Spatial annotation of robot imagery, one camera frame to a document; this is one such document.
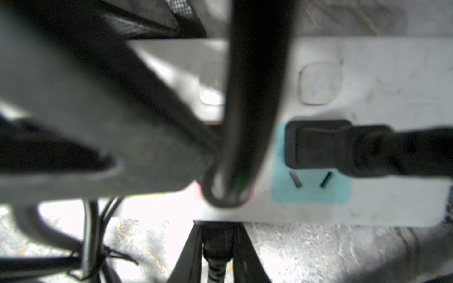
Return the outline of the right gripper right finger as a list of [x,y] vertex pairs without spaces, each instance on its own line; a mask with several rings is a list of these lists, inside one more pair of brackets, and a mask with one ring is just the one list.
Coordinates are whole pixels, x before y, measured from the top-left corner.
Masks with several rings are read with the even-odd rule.
[[243,224],[234,230],[232,259],[234,283],[271,283]]

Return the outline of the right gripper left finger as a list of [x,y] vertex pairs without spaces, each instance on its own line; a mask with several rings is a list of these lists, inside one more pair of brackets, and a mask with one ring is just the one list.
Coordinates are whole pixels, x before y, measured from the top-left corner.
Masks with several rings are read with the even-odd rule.
[[202,231],[194,224],[167,283],[200,283],[202,271]]

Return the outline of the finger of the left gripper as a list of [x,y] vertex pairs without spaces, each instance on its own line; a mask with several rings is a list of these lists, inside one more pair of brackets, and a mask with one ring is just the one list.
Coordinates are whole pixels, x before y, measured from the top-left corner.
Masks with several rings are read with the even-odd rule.
[[1,136],[1,202],[174,192],[219,141],[94,1],[1,2],[1,100],[31,133]]

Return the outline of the white multicolour power strip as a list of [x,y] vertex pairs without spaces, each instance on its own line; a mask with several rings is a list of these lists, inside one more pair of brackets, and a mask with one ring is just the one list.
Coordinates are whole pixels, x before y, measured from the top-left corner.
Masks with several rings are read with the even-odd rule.
[[447,178],[357,179],[315,169],[297,171],[302,185],[296,187],[283,159],[284,127],[296,119],[347,119],[398,131],[451,126],[452,39],[295,39],[276,134],[252,199],[219,209],[192,183],[182,192],[145,198],[145,207],[198,221],[434,226],[443,220],[452,185]]

